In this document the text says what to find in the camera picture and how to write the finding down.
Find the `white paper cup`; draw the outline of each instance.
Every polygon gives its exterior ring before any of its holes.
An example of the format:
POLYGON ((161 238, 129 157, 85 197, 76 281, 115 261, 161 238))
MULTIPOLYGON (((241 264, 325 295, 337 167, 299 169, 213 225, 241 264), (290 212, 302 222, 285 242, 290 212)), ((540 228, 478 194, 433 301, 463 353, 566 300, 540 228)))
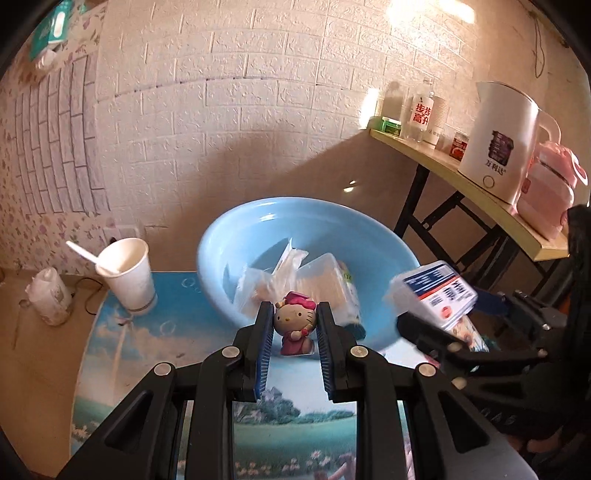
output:
POLYGON ((141 238, 124 238, 109 245, 99 258, 121 273, 110 275, 96 266, 117 299, 133 315, 148 313, 156 304, 156 291, 148 260, 148 244, 141 238))
POLYGON ((449 102, 445 98, 433 97, 433 110, 427 129, 423 133, 423 142, 429 148, 435 148, 449 114, 449 102))

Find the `floor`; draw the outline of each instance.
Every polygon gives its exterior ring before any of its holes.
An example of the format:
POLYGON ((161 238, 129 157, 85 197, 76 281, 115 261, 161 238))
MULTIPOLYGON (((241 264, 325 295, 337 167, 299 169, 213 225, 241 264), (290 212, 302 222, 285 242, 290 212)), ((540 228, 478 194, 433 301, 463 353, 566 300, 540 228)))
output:
MULTIPOLYGON (((71 318, 51 327, 32 307, 19 307, 30 279, 7 273, 0 284, 0 425, 29 470, 55 477, 69 458, 72 400, 94 320, 84 303, 96 287, 82 282, 71 318)), ((103 297, 88 309, 95 312, 103 297)))

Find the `pink container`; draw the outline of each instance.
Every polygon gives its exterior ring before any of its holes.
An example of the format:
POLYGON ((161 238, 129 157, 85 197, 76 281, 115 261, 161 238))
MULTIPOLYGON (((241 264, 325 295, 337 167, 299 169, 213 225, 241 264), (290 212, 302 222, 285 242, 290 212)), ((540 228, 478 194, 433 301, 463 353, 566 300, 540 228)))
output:
POLYGON ((517 212, 545 239, 553 240, 573 206, 577 180, 587 185, 587 173, 568 148, 554 142, 538 144, 521 186, 517 212))

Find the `kettle lid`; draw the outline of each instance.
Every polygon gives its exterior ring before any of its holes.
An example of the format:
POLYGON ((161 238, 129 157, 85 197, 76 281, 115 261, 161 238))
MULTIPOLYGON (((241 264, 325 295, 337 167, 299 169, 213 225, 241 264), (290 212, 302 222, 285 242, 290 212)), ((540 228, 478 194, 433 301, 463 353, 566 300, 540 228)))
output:
POLYGON ((550 141, 538 144, 534 150, 534 159, 558 173, 571 188, 576 187, 578 180, 587 185, 587 173, 579 165, 579 159, 563 145, 550 141))

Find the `blue plastic basin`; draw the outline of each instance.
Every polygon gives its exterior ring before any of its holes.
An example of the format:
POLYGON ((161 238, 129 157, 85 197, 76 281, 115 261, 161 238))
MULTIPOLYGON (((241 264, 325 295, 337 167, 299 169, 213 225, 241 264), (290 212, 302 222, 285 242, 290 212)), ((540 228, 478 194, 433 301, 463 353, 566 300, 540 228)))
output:
POLYGON ((274 268, 290 238, 294 248, 310 253, 304 264, 331 252, 349 267, 367 331, 362 344, 380 350, 399 338, 391 306, 382 298, 392 277, 418 267, 416 257, 369 216, 308 198, 246 203, 209 226, 197 250, 197 274, 204 294, 224 318, 237 327, 253 323, 232 304, 238 280, 247 266, 274 268))

